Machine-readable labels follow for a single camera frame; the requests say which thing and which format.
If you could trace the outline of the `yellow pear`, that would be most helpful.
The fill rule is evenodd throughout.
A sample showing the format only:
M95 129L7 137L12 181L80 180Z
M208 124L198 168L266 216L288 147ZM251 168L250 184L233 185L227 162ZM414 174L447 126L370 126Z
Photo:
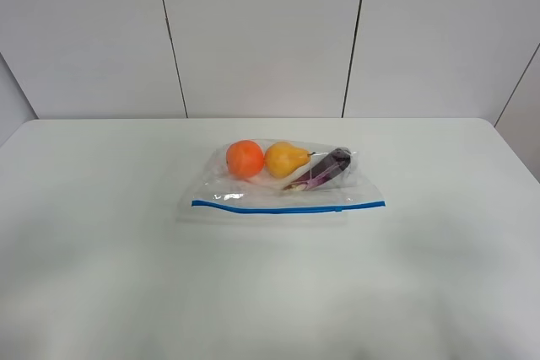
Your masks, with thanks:
M265 152L264 163L272 177L284 179L308 164L312 155L312 152L289 142L276 142Z

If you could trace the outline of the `clear bag with blue zipper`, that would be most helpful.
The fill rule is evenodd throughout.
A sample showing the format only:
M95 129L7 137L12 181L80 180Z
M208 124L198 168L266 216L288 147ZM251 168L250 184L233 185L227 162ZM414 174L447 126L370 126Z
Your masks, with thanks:
M313 155L308 164L284 179L272 177L264 163L258 175L241 180L229 173L226 164L227 149L235 142L220 146L208 156L182 193L175 208L177 223L231 225L245 222L248 216L342 214L386 205L381 192L362 172L358 153L351 148L278 139L247 140L256 142L264 155L276 142L289 142ZM352 157L349 168L340 176L311 191L284 191L286 185L335 148L347 148Z

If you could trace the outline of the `purple eggplant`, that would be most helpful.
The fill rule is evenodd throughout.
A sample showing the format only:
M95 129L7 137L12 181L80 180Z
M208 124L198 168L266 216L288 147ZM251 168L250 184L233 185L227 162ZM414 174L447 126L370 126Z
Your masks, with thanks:
M302 176L284 187L284 191L311 191L325 185L340 176L352 162L351 152L347 148L335 148L326 153L314 166Z

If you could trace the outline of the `orange fruit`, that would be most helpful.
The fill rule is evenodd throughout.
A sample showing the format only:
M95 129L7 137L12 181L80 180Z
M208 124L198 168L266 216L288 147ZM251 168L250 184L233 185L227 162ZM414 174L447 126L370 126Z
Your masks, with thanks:
M252 140L231 144L226 152L228 171L237 179L245 180L258 175L264 167L261 147Z

